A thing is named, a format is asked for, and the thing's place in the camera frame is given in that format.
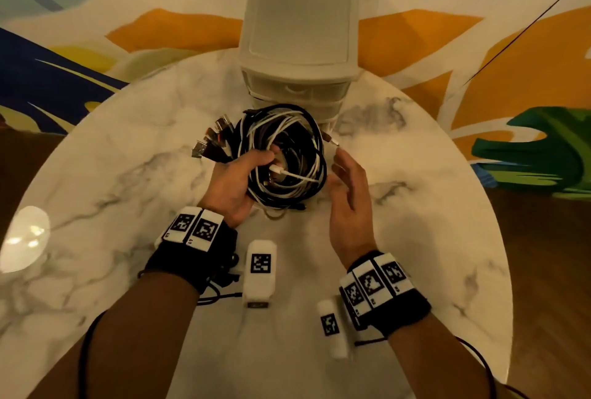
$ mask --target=hand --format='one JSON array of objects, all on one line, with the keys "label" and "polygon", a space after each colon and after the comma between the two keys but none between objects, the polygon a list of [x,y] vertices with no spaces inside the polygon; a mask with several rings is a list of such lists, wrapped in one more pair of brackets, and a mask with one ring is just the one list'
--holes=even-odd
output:
[{"label": "hand", "polygon": [[329,174],[332,208],[330,211],[330,243],[345,269],[357,259],[377,249],[373,238],[372,201],[365,170],[345,150],[336,151]]},{"label": "hand", "polygon": [[236,228],[250,214],[254,200],[247,195],[248,175],[257,166],[270,164],[279,149],[250,150],[228,164],[216,163],[207,192],[197,206],[224,216],[226,224]]}]

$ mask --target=storage container lid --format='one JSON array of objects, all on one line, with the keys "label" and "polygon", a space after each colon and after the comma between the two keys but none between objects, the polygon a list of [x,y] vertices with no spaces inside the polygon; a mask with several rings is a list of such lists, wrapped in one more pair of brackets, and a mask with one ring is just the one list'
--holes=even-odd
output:
[{"label": "storage container lid", "polygon": [[247,0],[243,70],[299,83],[350,81],[359,73],[359,0]]}]

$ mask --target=forearm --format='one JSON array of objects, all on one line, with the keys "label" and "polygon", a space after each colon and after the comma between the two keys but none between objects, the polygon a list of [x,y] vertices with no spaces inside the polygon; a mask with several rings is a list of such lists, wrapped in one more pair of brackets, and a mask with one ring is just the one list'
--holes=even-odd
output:
[{"label": "forearm", "polygon": [[[484,367],[434,315],[388,337],[417,399],[488,399]],[[509,399],[497,383],[497,397]]]},{"label": "forearm", "polygon": [[[88,397],[164,399],[198,292],[182,278],[146,273],[104,315],[87,366]],[[41,380],[30,399],[78,397],[78,341]]]}]

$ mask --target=round marble table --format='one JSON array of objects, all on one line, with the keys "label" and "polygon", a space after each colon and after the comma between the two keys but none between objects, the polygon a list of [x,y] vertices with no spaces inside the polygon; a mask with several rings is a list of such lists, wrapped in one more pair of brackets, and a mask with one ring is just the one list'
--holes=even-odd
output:
[{"label": "round marble table", "polygon": [[[129,288],[157,234],[205,191],[213,164],[191,158],[193,144],[250,102],[236,50],[203,54],[132,83],[57,147],[20,204],[47,212],[46,251],[0,275],[3,397],[26,397]],[[506,380],[511,279],[497,220],[466,160],[424,110],[367,72],[351,85],[334,134],[366,168],[380,249]],[[229,298],[196,308],[169,398],[412,395],[386,344],[358,348],[350,361],[330,358],[316,304],[337,294],[344,269],[329,243],[326,193],[313,203],[274,222],[253,209],[239,227],[240,254],[255,238],[278,245],[272,306],[244,309]]]}]

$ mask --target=wall mural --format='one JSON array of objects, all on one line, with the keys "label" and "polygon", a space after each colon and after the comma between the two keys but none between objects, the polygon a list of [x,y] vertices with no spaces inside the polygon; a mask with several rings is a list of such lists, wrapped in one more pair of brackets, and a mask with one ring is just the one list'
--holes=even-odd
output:
[{"label": "wall mural", "polygon": [[[360,0],[359,65],[484,186],[591,199],[591,1]],[[238,45],[246,0],[3,0],[0,123],[68,133],[128,83]]]}]

